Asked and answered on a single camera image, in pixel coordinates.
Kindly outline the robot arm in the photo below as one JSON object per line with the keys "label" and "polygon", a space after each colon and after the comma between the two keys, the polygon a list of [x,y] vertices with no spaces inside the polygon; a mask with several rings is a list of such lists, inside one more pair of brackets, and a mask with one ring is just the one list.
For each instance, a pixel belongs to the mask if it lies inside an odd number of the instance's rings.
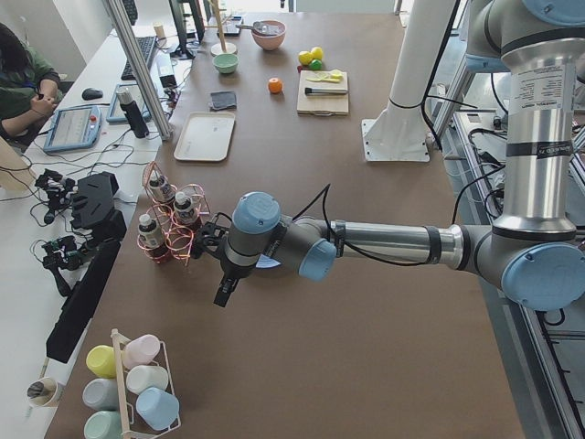
{"label": "robot arm", "polygon": [[502,214],[491,226],[446,229],[289,217],[264,192],[243,195],[229,227],[208,222],[198,252],[220,262],[214,302],[225,306],[261,256],[319,281],[344,254],[395,266],[444,264],[474,273],[530,309],[584,293],[584,255],[567,218],[576,63],[584,52],[581,1],[474,1],[466,57],[509,70],[511,96]]}

